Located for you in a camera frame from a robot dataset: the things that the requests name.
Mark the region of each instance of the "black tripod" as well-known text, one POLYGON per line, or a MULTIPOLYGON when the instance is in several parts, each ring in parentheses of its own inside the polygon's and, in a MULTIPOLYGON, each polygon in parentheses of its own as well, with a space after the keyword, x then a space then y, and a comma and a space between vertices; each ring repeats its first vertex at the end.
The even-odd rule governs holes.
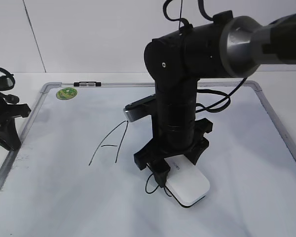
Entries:
MULTIPOLYGON (((0 91, 10 90, 15 85, 13 74, 0 68, 4 76, 0 77, 0 91)), ((5 95, 0 92, 0 145, 7 150, 17 150, 21 141, 16 132, 15 118, 29 116, 31 109, 27 104, 17 105, 19 98, 15 95, 5 95)))

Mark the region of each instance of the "small white device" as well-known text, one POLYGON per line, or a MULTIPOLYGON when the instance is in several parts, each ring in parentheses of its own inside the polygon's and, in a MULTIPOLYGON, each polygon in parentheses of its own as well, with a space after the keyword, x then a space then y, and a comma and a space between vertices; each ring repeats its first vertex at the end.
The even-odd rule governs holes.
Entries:
POLYGON ((166 188, 183 207, 190 207, 209 191, 210 183, 202 172, 184 155, 165 159, 171 167, 166 188))

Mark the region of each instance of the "wire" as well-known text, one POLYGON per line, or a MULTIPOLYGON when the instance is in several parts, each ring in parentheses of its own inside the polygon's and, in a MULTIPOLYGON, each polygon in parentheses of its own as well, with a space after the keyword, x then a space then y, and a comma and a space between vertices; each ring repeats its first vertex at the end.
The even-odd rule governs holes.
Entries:
POLYGON ((168 194, 168 192, 167 192, 167 190, 166 190, 166 187, 164 187, 163 190, 164 190, 164 192, 166 193, 166 195, 167 195, 168 197, 170 197, 170 198, 172 197, 170 194, 168 194))
POLYGON ((117 147, 117 145, 102 145, 101 147, 117 147))
POLYGON ((182 18, 182 8, 183 8, 183 0, 181 0, 181 7, 180 7, 180 19, 182 18))
POLYGON ((201 13, 201 15, 209 21, 213 21, 212 17, 210 17, 209 15, 207 15, 206 11, 205 11, 205 7, 204 7, 204 0, 198 0, 198 9, 199 12, 201 13))
POLYGON ((146 181, 145 191, 146 191, 147 194, 153 194, 159 188, 159 185, 158 185, 153 191, 151 191, 151 192, 147 191, 147 185, 148 185, 149 179, 152 177, 152 175, 153 175, 153 173, 148 177, 148 179, 146 181))
POLYGON ((164 17, 169 20, 169 21, 180 21, 183 23, 184 26, 188 26, 189 25, 189 22, 188 20, 186 20, 185 18, 177 18, 177 19, 172 19, 168 16, 168 13, 167 13, 167 8, 168 8, 168 5, 170 2, 172 2, 173 0, 166 0, 165 3, 163 4, 163 7, 162 7, 162 10, 163 10, 163 15, 164 17))
POLYGON ((202 104, 197 103, 196 106, 197 107, 200 106, 200 107, 202 107, 202 109, 196 110, 195 112, 199 113, 199 112, 203 112, 203 111, 208 111, 210 113, 218 113, 218 112, 223 111, 224 109, 226 109, 230 105, 230 102, 231 102, 230 97, 243 85, 243 83, 245 83, 246 80, 247 80, 247 78, 243 78, 242 81, 229 94, 226 94, 226 96, 223 99, 219 100, 218 102, 216 102, 210 106, 205 107, 202 104), (221 106, 217 109, 212 109, 213 107, 221 104, 222 102, 224 102, 227 99, 228 99, 228 102, 226 102, 226 104, 224 104, 223 106, 221 106))
POLYGON ((117 163, 117 158, 118 158, 119 150, 120 150, 120 147, 121 147, 122 142, 123 142, 123 140, 124 140, 124 137, 125 137, 125 134, 126 134, 127 128, 128 128, 128 121, 126 121, 126 128, 125 128, 125 131, 124 131, 124 134, 123 134, 122 140, 120 140, 120 143, 119 143, 119 146, 118 146, 118 149, 117 149, 117 154, 116 154, 115 163, 117 163))
POLYGON ((104 142, 104 140, 112 133, 112 132, 114 132, 115 131, 115 129, 117 129, 119 126, 121 126, 123 123, 125 123, 125 122, 127 122, 127 124, 128 124, 128 121, 123 121, 123 122, 121 122, 119 125, 117 125, 115 128, 113 128, 113 130, 111 131, 111 132, 109 132, 106 136, 105 136, 105 138, 103 138, 102 139, 102 141, 99 143, 99 145, 98 145, 98 147, 97 147, 97 149, 95 150, 95 152, 93 153, 93 156, 92 156, 92 158, 91 158, 91 160, 90 160, 90 163, 89 163, 89 166, 90 166, 90 164, 92 163, 92 160, 93 160, 93 158, 94 158, 94 155, 96 154, 96 152, 98 151, 98 149, 100 148, 100 146, 102 145, 102 143, 104 142))

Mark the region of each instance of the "black cable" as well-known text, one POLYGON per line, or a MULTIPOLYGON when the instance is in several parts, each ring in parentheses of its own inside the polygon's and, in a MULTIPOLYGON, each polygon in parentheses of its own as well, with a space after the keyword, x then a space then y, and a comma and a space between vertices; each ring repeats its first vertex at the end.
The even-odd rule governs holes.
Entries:
POLYGON ((115 128, 113 128, 113 130, 111 131, 111 132, 109 132, 103 139, 102 139, 102 141, 99 143, 99 145, 98 145, 98 147, 97 147, 97 149, 95 150, 95 152, 93 153, 93 156, 92 156, 92 158, 91 158, 91 160, 90 160, 90 163, 89 163, 89 166, 90 166, 90 164, 92 163, 92 160, 93 160, 93 158, 94 158, 94 155, 96 154, 96 152, 98 151, 98 149, 100 148, 100 146, 102 145, 102 143, 104 142, 104 140, 112 133, 112 132, 114 132, 115 131, 115 129, 117 129, 119 126, 121 126, 123 123, 125 123, 125 122, 127 122, 127 124, 128 124, 128 121, 123 121, 123 122, 121 122, 119 125, 117 125, 115 128))
POLYGON ((213 21, 212 17, 210 17, 209 15, 207 15, 206 11, 205 11, 205 7, 204 7, 204 0, 198 0, 198 9, 199 12, 201 13, 201 15, 209 21, 213 21))
POLYGON ((222 95, 225 98, 226 97, 228 98, 228 101, 224 105, 220 106, 219 108, 215 108, 215 109, 208 109, 204 105, 202 105, 201 103, 196 103, 196 106, 197 107, 200 106, 203 109, 205 109, 205 111, 210 112, 210 113, 218 113, 218 112, 221 112, 224 109, 226 109, 230 105, 230 103, 231 103, 230 96, 228 94, 226 94, 225 92, 222 92, 222 91, 219 91, 219 90, 199 89, 199 90, 197 90, 197 93, 222 95))
POLYGON ((120 150, 120 147, 121 147, 122 142, 123 142, 123 140, 124 140, 124 137, 125 137, 125 134, 126 134, 127 128, 128 128, 128 121, 126 121, 126 128, 125 128, 125 131, 124 131, 124 134, 123 134, 122 140, 120 140, 120 143, 119 143, 119 146, 118 146, 118 149, 117 149, 115 163, 117 162, 117 158, 118 158, 119 150, 120 150))
POLYGON ((166 193, 166 195, 167 195, 168 197, 170 197, 170 198, 172 197, 170 194, 168 194, 168 192, 167 192, 167 190, 166 190, 166 187, 164 187, 163 190, 164 190, 164 192, 166 193))
POLYGON ((170 2, 172 2, 173 0, 166 0, 165 3, 163 4, 163 7, 162 7, 162 10, 163 10, 163 15, 164 17, 169 20, 169 21, 180 21, 183 23, 184 26, 188 26, 189 25, 189 22, 188 20, 186 20, 185 18, 177 18, 177 19, 172 19, 168 16, 168 13, 167 13, 167 8, 168 8, 168 5, 170 2))
POLYGON ((156 192, 156 190, 159 188, 159 185, 158 185, 153 191, 151 191, 151 192, 148 192, 148 191, 147 191, 147 185, 148 185, 149 179, 152 177, 152 175, 153 175, 153 174, 151 174, 151 175, 148 177, 147 181, 146 181, 145 191, 146 191, 147 194, 153 194, 153 193, 156 192))
POLYGON ((247 78, 243 78, 242 81, 229 94, 227 94, 223 99, 219 100, 218 102, 216 102, 210 106, 205 107, 202 104, 197 103, 196 106, 200 106, 200 107, 202 107, 202 109, 196 110, 195 112, 199 113, 199 112, 203 112, 203 111, 208 111, 210 113, 218 113, 218 112, 223 111, 224 109, 226 109, 230 105, 230 101, 231 101, 230 97, 243 85, 243 83, 245 83, 246 80, 247 80, 247 78), (224 104, 223 106, 221 106, 217 109, 212 109, 213 107, 221 104, 222 102, 224 102, 227 99, 228 99, 228 102, 226 102, 227 105, 224 104))
POLYGON ((182 18, 182 8, 183 8, 183 0, 181 0, 181 7, 180 7, 180 19, 182 18))
POLYGON ((102 145, 101 147, 117 147, 117 145, 102 145))

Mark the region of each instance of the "black wire on table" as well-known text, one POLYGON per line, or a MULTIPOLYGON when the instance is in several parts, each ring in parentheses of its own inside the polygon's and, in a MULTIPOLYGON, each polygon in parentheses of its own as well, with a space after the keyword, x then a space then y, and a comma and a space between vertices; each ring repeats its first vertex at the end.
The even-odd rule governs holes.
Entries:
POLYGON ((102 145, 101 147, 117 147, 118 145, 102 145))
POLYGON ((147 185, 148 185, 149 179, 152 177, 152 175, 153 175, 153 174, 151 174, 151 175, 147 178, 147 181, 146 181, 145 191, 146 191, 147 194, 153 194, 153 193, 156 192, 157 189, 159 188, 159 185, 158 185, 153 191, 151 191, 151 192, 148 192, 148 191, 147 191, 147 185))
POLYGON ((168 197, 172 197, 170 194, 168 194, 168 192, 167 192, 167 190, 166 190, 166 187, 164 187, 163 190, 164 190, 164 192, 166 193, 166 195, 167 195, 168 197))
POLYGON ((118 146, 118 149, 117 149, 115 163, 117 163, 117 158, 118 158, 119 150, 120 150, 120 147, 121 147, 122 142, 123 142, 123 140, 124 140, 124 137, 125 137, 125 134, 126 134, 127 128, 128 128, 128 121, 126 121, 126 128, 125 128, 125 131, 124 131, 124 134, 123 134, 122 140, 120 140, 120 143, 119 143, 119 146, 118 146))
POLYGON ((93 156, 92 156, 92 158, 91 158, 91 160, 90 160, 90 163, 89 163, 89 166, 90 166, 90 164, 92 163, 92 160, 93 160, 93 158, 94 158, 94 156, 95 156, 95 154, 96 154, 96 152, 98 151, 98 149, 100 148, 100 146, 102 145, 102 143, 104 142, 104 140, 112 133, 112 132, 114 132, 119 126, 121 126, 123 123, 127 123, 127 125, 126 125, 126 129, 125 129, 125 132, 124 132, 124 135, 123 135, 123 138, 122 138, 122 140, 121 140, 121 142, 120 142, 120 144, 119 144, 119 148, 118 148, 118 152, 119 152, 119 149, 120 149, 120 146, 121 146, 121 144, 122 144, 122 142, 123 142, 123 139, 124 139, 124 136, 125 136, 125 133, 126 133, 126 130, 127 130, 127 127, 128 127, 128 121, 123 121, 123 122, 121 122, 119 125, 117 125, 115 128, 113 128, 113 130, 111 131, 111 132, 109 132, 103 139, 102 139, 102 141, 99 143, 99 145, 98 145, 98 147, 97 147, 97 149, 95 150, 95 152, 93 153, 93 156))
POLYGON ((230 97, 243 85, 243 83, 245 83, 246 80, 247 80, 247 78, 243 78, 242 81, 229 94, 225 94, 224 92, 222 92, 220 95, 225 94, 224 95, 225 97, 223 99, 219 100, 218 102, 210 105, 210 106, 205 107, 204 105, 202 105, 200 103, 197 103, 196 106, 197 107, 202 107, 202 109, 196 110, 195 112, 199 113, 199 112, 203 112, 203 111, 208 111, 210 113, 218 113, 218 112, 223 111, 224 109, 226 109, 230 105, 230 101, 231 101, 230 97), (228 101, 223 106, 221 106, 221 107, 219 107, 217 109, 212 109, 213 107, 221 104, 222 102, 224 102, 227 99, 228 99, 228 101))

